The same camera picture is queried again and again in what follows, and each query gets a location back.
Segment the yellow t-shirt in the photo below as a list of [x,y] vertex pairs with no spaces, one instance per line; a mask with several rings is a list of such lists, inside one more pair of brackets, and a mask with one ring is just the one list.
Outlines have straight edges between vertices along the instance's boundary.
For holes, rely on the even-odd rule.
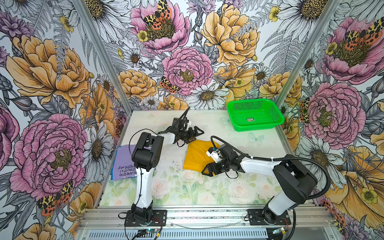
[[207,155],[207,151],[212,147],[209,141],[196,140],[188,144],[184,169],[201,173],[206,165],[214,163],[215,161]]

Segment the green plastic basket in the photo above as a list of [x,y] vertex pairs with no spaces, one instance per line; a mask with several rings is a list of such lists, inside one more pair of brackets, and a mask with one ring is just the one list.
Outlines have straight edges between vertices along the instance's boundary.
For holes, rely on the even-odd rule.
[[232,101],[227,104],[227,111],[237,132],[273,129],[285,121],[277,105],[269,99]]

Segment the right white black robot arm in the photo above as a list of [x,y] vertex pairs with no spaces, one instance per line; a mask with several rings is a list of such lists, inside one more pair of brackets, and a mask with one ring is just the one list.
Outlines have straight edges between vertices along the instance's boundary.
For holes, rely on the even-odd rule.
[[318,184],[317,178],[302,161],[292,155],[277,159],[253,157],[224,144],[219,148],[209,148],[207,156],[214,161],[202,170],[205,176],[213,177],[233,170],[276,177],[282,190],[255,217],[267,225],[275,225],[287,210],[305,203]]

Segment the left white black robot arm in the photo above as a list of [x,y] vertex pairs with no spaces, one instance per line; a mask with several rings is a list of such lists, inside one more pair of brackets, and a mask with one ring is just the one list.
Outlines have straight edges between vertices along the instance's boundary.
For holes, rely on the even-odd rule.
[[153,197],[151,193],[153,174],[160,159],[163,146],[173,145],[178,141],[185,144],[194,142],[204,131],[191,127],[186,117],[174,118],[173,124],[158,133],[141,131],[138,142],[130,152],[137,171],[137,193],[131,206],[129,217],[133,222],[147,225],[153,218]]

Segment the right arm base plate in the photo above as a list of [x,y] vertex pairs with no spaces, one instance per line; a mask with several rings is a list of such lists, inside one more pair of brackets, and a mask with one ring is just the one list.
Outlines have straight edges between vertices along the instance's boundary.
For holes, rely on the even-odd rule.
[[291,224],[288,211],[278,216],[270,210],[248,209],[245,220],[249,221],[251,226],[286,226]]

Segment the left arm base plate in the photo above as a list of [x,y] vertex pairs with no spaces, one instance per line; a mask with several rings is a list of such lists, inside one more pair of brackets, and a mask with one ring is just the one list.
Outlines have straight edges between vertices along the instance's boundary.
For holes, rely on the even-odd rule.
[[167,222],[167,210],[151,210],[143,216],[127,212],[125,227],[164,227]]

